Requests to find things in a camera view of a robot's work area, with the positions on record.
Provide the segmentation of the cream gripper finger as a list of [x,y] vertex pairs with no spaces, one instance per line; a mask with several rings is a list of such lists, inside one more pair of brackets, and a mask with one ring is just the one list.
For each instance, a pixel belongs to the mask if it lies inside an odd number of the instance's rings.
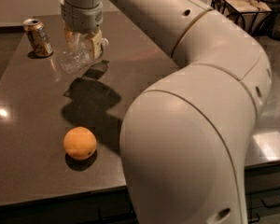
[[90,32],[86,36],[86,45],[93,60],[98,59],[102,53],[102,31],[100,29]]
[[79,48],[80,33],[75,32],[68,27],[65,27],[64,35],[68,48],[71,51],[77,51]]

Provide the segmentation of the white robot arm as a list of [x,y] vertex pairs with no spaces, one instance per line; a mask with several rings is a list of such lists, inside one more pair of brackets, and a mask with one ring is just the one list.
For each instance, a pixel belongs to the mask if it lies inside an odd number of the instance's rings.
[[272,71],[261,45],[199,0],[62,0],[67,35],[101,51],[104,1],[176,63],[143,91],[120,131],[139,224],[248,224],[245,155]]

